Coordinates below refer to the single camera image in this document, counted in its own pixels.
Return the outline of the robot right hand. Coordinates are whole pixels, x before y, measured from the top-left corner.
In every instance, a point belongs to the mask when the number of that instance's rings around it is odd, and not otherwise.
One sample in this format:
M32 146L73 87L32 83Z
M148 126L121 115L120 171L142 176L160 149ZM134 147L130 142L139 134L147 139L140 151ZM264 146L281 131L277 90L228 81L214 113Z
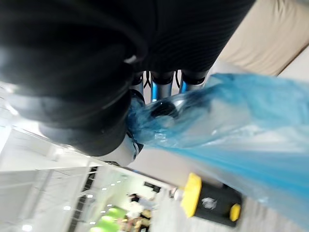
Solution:
M53 142L127 166L142 145L127 129L144 71L166 85L207 71L252 0L3 0L0 80L8 105Z

